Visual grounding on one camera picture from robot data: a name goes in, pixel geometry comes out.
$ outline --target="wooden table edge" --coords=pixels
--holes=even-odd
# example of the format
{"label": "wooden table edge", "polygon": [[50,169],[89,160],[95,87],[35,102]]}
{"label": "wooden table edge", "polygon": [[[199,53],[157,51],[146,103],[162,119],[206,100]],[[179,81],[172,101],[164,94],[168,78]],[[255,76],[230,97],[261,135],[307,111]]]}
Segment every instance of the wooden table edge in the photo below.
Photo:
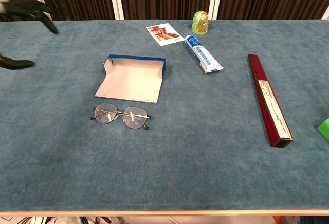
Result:
{"label": "wooden table edge", "polygon": [[0,217],[32,216],[329,216],[329,209],[155,210],[155,211],[0,211]]}

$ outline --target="toothpaste tube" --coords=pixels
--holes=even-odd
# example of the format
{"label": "toothpaste tube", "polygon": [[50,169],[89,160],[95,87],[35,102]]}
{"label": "toothpaste tube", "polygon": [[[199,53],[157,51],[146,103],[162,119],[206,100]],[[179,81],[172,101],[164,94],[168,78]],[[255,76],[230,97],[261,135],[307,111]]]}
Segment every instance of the toothpaste tube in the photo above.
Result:
{"label": "toothpaste tube", "polygon": [[223,68],[217,60],[209,53],[207,49],[194,36],[188,35],[185,37],[185,44],[192,52],[195,59],[199,62],[205,73],[220,71]]}

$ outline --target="paper card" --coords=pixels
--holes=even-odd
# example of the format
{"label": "paper card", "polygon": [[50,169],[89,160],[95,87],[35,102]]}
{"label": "paper card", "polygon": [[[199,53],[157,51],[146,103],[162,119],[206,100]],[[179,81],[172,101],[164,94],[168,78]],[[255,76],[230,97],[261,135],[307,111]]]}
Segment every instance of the paper card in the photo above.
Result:
{"label": "paper card", "polygon": [[160,46],[182,42],[185,39],[168,23],[148,26],[146,29]]}
{"label": "paper card", "polygon": [[106,76],[95,97],[158,102],[165,59],[110,54],[104,68]]}

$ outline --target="eyeglasses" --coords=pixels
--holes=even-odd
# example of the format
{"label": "eyeglasses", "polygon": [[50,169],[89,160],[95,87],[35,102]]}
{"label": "eyeglasses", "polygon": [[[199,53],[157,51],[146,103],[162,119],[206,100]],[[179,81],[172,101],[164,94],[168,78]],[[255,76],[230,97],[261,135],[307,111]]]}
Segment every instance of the eyeglasses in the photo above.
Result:
{"label": "eyeglasses", "polygon": [[96,119],[100,124],[109,124],[117,119],[118,115],[122,115],[124,124],[130,129],[140,129],[144,127],[148,130],[149,127],[145,125],[147,119],[152,116],[140,107],[127,107],[125,110],[118,109],[116,105],[110,103],[100,103],[94,107],[95,115],[90,119]]}

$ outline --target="table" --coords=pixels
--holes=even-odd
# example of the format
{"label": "table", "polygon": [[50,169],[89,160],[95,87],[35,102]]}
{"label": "table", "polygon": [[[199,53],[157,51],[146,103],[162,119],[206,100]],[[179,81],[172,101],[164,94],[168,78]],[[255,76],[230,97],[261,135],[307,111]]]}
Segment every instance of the table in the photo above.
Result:
{"label": "table", "polygon": [[[0,215],[329,215],[329,22],[211,21],[196,37],[224,66],[204,74],[183,42],[146,26],[191,21],[1,22]],[[98,99],[110,54],[167,59],[158,104]],[[294,141],[271,148],[247,56],[257,54]],[[89,119],[140,106],[149,131]]]}

